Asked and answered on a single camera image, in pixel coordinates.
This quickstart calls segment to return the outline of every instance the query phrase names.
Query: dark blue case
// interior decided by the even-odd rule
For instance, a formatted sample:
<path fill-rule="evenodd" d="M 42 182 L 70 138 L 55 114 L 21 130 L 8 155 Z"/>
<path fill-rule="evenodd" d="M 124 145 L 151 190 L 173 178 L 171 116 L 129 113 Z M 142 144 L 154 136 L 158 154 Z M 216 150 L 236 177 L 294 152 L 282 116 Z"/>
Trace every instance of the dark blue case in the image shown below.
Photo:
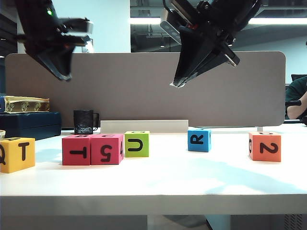
<path fill-rule="evenodd" d="M 61 134 L 59 112 L 0 114 L 0 129 L 5 138 L 22 137 L 40 140 Z"/>

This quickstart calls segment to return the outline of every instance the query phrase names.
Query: pink block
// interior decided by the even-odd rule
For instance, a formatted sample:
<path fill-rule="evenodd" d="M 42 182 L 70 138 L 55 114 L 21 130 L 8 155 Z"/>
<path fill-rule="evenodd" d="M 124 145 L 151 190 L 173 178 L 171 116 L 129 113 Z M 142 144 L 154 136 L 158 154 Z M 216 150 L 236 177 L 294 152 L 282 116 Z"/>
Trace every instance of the pink block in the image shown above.
<path fill-rule="evenodd" d="M 90 165 L 92 136 L 94 135 L 71 135 L 62 138 L 62 164 Z"/>
<path fill-rule="evenodd" d="M 123 134 L 98 134 L 91 138 L 91 164 L 119 164 L 124 158 Z"/>

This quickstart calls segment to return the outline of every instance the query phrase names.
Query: gray partition panel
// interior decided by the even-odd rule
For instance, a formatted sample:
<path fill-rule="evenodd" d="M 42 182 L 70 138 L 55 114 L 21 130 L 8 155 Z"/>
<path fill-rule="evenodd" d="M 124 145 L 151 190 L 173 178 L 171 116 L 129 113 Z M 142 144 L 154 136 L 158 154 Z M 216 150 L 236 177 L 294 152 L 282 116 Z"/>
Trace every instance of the gray partition panel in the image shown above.
<path fill-rule="evenodd" d="M 6 57 L 7 94 L 50 98 L 72 127 L 74 109 L 103 120 L 188 119 L 190 126 L 277 126 L 284 121 L 285 56 L 237 52 L 241 62 L 169 86 L 179 53 L 74 54 L 73 79 L 59 81 L 26 54 Z"/>

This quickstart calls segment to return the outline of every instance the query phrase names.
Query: green light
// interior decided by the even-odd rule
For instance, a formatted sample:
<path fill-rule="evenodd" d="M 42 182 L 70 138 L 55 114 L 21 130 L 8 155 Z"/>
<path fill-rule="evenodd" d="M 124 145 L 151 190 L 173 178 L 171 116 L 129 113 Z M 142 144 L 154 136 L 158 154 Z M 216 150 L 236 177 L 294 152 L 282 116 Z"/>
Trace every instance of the green light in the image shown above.
<path fill-rule="evenodd" d="M 53 15 L 53 12 L 52 12 L 52 10 L 50 8 L 47 9 L 47 14 L 49 14 L 51 16 Z"/>

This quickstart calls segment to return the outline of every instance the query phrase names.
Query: letter block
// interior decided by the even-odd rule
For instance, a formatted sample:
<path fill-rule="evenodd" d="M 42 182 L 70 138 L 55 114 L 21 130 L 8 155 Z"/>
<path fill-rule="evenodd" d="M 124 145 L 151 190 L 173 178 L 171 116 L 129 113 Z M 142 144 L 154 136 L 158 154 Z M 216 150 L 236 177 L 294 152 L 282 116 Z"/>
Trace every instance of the letter block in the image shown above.
<path fill-rule="evenodd" d="M 91 138 L 91 164 L 119 164 L 124 158 L 123 134 L 98 134 Z"/>
<path fill-rule="evenodd" d="M 0 143 L 2 173 L 12 173 L 35 166 L 34 138 L 6 138 Z"/>
<path fill-rule="evenodd" d="M 188 130 L 188 151 L 209 152 L 210 150 L 210 129 L 196 128 Z"/>
<path fill-rule="evenodd" d="M 125 133 L 125 157 L 149 157 L 149 131 Z"/>
<path fill-rule="evenodd" d="M 91 135 L 71 135 L 62 138 L 63 165 L 91 164 Z"/>
<path fill-rule="evenodd" d="M 281 135 L 249 132 L 249 156 L 253 161 L 281 161 Z"/>

